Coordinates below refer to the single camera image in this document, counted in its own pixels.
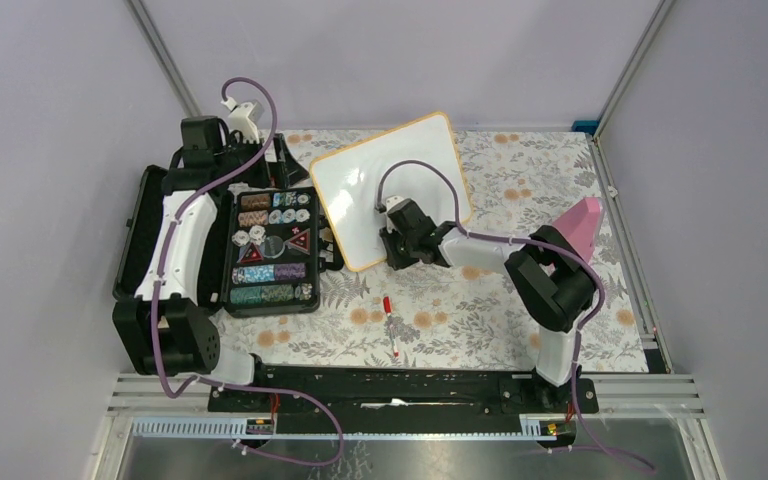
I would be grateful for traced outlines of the yellow framed whiteboard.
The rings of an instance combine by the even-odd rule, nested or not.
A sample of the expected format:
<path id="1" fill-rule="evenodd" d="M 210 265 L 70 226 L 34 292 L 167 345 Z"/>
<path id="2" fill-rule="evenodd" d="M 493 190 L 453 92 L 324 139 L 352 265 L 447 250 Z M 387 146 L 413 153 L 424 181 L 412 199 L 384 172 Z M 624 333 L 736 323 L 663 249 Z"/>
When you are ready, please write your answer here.
<path id="1" fill-rule="evenodd" d="M 414 200 L 436 223 L 473 216 L 468 180 L 448 116 L 434 112 L 314 159 L 309 167 L 346 268 L 386 259 L 377 211 L 390 196 Z"/>

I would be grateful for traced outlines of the white red whiteboard marker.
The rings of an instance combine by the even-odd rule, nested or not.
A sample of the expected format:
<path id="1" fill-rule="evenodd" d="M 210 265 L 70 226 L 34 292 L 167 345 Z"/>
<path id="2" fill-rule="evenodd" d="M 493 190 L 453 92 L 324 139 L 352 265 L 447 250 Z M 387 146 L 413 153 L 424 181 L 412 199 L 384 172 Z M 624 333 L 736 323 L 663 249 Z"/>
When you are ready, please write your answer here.
<path id="1" fill-rule="evenodd" d="M 393 317 L 393 308 L 391 299 L 389 296 L 385 296 L 382 300 L 383 304 L 383 310 L 386 316 L 386 330 L 387 335 L 390 341 L 392 353 L 394 358 L 398 358 L 400 356 L 400 351 L 398 349 L 397 341 L 396 341 L 396 335 L 395 335 L 395 323 L 394 323 L 394 317 Z"/>

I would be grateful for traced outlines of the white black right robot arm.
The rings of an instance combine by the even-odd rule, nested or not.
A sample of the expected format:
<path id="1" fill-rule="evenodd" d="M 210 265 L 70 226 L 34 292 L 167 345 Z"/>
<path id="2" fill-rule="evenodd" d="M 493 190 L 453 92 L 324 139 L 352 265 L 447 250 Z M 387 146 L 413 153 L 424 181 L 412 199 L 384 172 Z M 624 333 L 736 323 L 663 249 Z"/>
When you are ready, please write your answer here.
<path id="1" fill-rule="evenodd" d="M 595 240 L 604 218 L 600 199 L 587 197 L 520 243 L 512 237 L 469 232 L 454 221 L 440 224 L 412 199 L 391 196 L 376 210 L 386 225 L 379 235 L 394 270 L 417 263 L 443 268 L 474 267 L 506 276 L 539 325 L 541 377 L 535 402 L 557 412 L 573 398 L 574 330 L 597 293 L 590 274 Z"/>

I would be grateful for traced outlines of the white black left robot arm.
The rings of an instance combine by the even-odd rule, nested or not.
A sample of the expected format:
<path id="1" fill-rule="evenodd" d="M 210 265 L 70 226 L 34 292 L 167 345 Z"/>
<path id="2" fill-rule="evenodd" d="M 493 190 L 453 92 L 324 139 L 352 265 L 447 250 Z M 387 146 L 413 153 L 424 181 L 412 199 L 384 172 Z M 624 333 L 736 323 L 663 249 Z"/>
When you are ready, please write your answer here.
<path id="1" fill-rule="evenodd" d="M 248 411 L 269 401 L 254 355 L 226 350 L 213 316 L 319 308 L 320 217 L 315 192 L 282 136 L 278 159 L 214 116 L 181 122 L 168 167 L 149 166 L 127 223 L 113 324 L 142 375 L 190 374 L 233 384 Z"/>

